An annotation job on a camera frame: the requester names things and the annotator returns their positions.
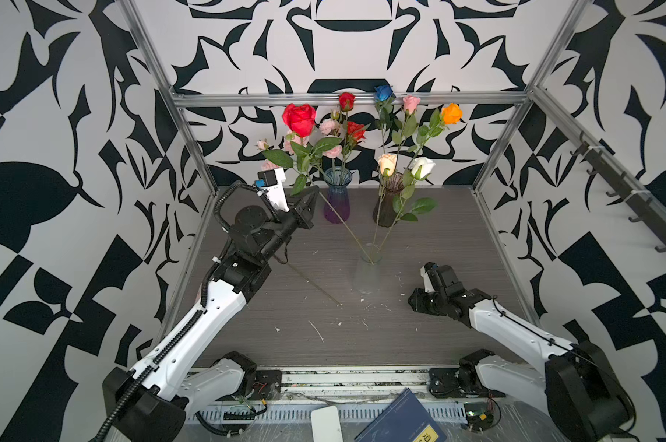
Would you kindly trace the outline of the purple ribbed glass vase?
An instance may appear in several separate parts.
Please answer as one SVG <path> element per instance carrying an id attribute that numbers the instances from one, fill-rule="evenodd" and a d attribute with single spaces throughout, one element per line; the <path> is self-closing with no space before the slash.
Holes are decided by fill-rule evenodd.
<path id="1" fill-rule="evenodd" d="M 331 224 L 342 224 L 350 216 L 349 184 L 352 174 L 343 167 L 332 167 L 325 172 L 324 178 L 327 184 L 325 219 Z"/>

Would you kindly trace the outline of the pink peony flower stem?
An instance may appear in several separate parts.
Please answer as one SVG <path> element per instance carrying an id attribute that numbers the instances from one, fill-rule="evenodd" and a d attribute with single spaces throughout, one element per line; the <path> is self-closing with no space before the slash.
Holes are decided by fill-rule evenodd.
<path id="1" fill-rule="evenodd" d="M 335 162 L 338 158 L 342 158 L 342 114 L 339 110 L 333 110 L 331 114 L 323 119 L 318 125 L 321 134 L 320 141 L 324 142 L 324 147 L 327 150 L 318 149 L 316 151 L 316 166 L 321 169 L 323 167 L 324 158 L 329 158 Z"/>

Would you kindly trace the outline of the clear glass vase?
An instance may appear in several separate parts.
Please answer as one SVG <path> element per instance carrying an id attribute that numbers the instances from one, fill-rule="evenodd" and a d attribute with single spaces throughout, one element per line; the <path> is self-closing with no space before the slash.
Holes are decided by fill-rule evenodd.
<path id="1" fill-rule="evenodd" d="M 368 243 L 357 261 L 353 277 L 353 288 L 360 294 L 369 296 L 377 292 L 382 280 L 382 254 L 379 247 Z"/>

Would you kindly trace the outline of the dark maroon glass vase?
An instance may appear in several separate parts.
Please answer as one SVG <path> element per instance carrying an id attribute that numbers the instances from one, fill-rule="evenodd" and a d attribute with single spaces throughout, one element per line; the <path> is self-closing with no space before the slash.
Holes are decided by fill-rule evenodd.
<path id="1" fill-rule="evenodd" d="M 382 204 L 379 227 L 390 228 L 397 217 L 395 211 L 395 198 L 404 190 L 403 175 L 396 172 L 386 186 L 386 193 Z"/>

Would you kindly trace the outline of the large red rose stem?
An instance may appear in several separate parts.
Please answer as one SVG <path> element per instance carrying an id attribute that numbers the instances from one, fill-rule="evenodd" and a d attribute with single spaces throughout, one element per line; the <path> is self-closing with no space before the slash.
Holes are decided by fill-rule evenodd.
<path id="1" fill-rule="evenodd" d="M 342 155 L 345 162 L 348 161 L 349 155 L 357 147 L 357 145 L 366 139 L 367 126 L 355 123 L 351 120 L 347 121 L 345 144 L 343 147 Z"/>

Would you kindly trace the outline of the white and peach rosebud stem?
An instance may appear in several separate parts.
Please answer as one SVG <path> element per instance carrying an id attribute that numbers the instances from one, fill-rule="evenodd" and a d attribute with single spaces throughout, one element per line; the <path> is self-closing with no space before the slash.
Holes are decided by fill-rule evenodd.
<path id="1" fill-rule="evenodd" d="M 386 186 L 391 178 L 397 171 L 397 154 L 385 153 L 378 158 L 378 172 L 379 172 L 379 191 L 378 201 L 373 212 L 375 230 L 373 234 L 373 244 L 377 241 L 378 228 L 380 223 L 380 216 L 382 212 L 382 204 L 386 193 Z"/>

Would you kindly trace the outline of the blue rose stem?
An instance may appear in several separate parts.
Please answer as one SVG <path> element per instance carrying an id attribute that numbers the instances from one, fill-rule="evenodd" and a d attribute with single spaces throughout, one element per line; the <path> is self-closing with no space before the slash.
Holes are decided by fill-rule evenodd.
<path id="1" fill-rule="evenodd" d="M 395 101 L 395 93 L 392 88 L 387 85 L 378 86 L 375 88 L 375 110 L 378 112 L 378 119 L 376 120 L 376 127 L 380 131 L 383 154 L 378 160 L 380 173 L 385 176 L 387 174 L 389 161 L 384 158 L 386 154 L 386 140 L 388 132 L 392 128 L 391 113 L 393 111 L 393 104 Z"/>

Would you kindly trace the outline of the orange pink blue rosebud stem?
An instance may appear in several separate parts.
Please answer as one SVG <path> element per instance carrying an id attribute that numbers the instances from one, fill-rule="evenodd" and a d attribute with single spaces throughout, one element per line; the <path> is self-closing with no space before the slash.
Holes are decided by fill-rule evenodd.
<path id="1" fill-rule="evenodd" d="M 441 110 L 436 109 L 432 112 L 430 121 L 419 123 L 417 131 L 408 139 L 413 142 L 408 151 L 412 154 L 412 159 L 416 160 L 423 153 L 424 148 L 432 140 L 440 136 L 449 125 L 459 123 L 464 117 L 464 112 L 458 104 L 452 103 Z"/>

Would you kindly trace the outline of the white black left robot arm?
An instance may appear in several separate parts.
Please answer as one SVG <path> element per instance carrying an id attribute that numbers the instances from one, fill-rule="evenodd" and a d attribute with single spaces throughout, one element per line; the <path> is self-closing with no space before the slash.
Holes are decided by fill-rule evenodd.
<path id="1" fill-rule="evenodd" d="M 213 206 L 227 241 L 200 285 L 200 299 L 154 350 L 131 369 L 113 369 L 103 382 L 108 416 L 95 440 L 173 441 L 187 419 L 213 401 L 246 396 L 257 366 L 231 352 L 196 375 L 190 370 L 224 326 L 266 282 L 270 259 L 298 229 L 314 226 L 319 188 L 292 204 L 279 185 L 235 182 Z"/>

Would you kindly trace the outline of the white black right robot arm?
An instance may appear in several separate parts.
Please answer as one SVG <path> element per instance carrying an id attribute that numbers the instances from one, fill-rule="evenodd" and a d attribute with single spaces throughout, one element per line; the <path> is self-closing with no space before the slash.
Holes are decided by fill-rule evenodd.
<path id="1" fill-rule="evenodd" d="M 452 375 L 432 372 L 432 396 L 501 392 L 546 414 L 571 441 L 598 441 L 636 419 L 633 401 L 599 346 L 573 343 L 527 322 L 489 294 L 465 288 L 449 265 L 426 263 L 419 273 L 423 285 L 408 299 L 413 311 L 456 320 L 522 359 L 515 364 L 480 349 L 461 358 Z"/>

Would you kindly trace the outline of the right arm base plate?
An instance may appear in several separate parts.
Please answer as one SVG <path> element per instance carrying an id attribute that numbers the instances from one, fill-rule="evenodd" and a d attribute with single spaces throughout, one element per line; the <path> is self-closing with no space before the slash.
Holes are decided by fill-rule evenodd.
<path id="1" fill-rule="evenodd" d="M 436 399 L 487 398 L 489 390 L 484 387 L 476 373 L 476 366 L 494 353 L 480 349 L 459 361 L 458 368 L 432 368 L 429 370 L 429 393 Z"/>

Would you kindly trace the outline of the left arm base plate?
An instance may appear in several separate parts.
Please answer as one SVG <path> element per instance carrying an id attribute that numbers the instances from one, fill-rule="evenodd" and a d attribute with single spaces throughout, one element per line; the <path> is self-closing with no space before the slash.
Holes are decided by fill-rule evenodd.
<path id="1" fill-rule="evenodd" d="M 281 393 L 282 375 L 283 372 L 277 369 L 246 372 L 233 397 L 248 401 L 276 399 Z"/>

